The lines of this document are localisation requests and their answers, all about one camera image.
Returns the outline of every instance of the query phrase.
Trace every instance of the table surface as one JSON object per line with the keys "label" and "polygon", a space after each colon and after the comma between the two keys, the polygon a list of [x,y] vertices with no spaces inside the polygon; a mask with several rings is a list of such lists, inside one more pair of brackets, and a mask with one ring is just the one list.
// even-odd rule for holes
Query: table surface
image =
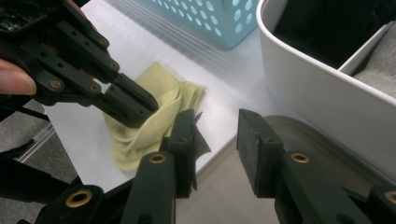
{"label": "table surface", "polygon": [[[91,0],[82,10],[110,41],[109,53],[128,77],[159,62],[178,79],[205,86],[197,126],[212,152],[198,159],[197,171],[236,135],[240,108],[299,119],[265,86],[258,28],[236,48],[221,49],[140,0]],[[135,176],[113,163],[99,109],[59,103],[46,112],[84,184],[109,191]]]}

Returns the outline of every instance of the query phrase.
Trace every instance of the yellow cloth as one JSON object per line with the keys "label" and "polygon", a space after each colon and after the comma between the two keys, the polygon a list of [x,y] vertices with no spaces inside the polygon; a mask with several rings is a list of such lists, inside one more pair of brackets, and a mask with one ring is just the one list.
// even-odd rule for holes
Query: yellow cloth
{"label": "yellow cloth", "polygon": [[111,134],[113,161],[121,170],[136,168],[147,153],[157,151],[179,111],[195,109],[204,88],[190,82],[179,82],[159,63],[154,63],[135,81],[157,100],[159,110],[140,128],[127,128],[104,114]]}

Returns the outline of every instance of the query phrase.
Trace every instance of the white plastic bin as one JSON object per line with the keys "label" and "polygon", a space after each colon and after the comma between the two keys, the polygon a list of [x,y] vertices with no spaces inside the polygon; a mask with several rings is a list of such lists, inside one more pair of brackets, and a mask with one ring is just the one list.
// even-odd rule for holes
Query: white plastic bin
{"label": "white plastic bin", "polygon": [[320,131],[396,183],[396,99],[349,76],[389,26],[376,32],[337,70],[272,35],[286,4],[287,0],[261,0],[257,9],[268,88]]}

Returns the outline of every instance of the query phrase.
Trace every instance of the blue plastic basket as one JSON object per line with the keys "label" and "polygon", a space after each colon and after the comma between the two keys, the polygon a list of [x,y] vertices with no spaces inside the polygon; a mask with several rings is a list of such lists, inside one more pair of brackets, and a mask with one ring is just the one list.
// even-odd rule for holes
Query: blue plastic basket
{"label": "blue plastic basket", "polygon": [[232,49],[256,26],[259,0],[142,0]]}

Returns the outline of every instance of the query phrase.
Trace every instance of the hand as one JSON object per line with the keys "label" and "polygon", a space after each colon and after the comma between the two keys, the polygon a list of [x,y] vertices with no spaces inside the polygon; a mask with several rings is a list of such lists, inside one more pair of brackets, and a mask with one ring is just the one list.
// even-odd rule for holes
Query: hand
{"label": "hand", "polygon": [[0,93],[15,95],[35,94],[35,82],[21,68],[0,59]]}

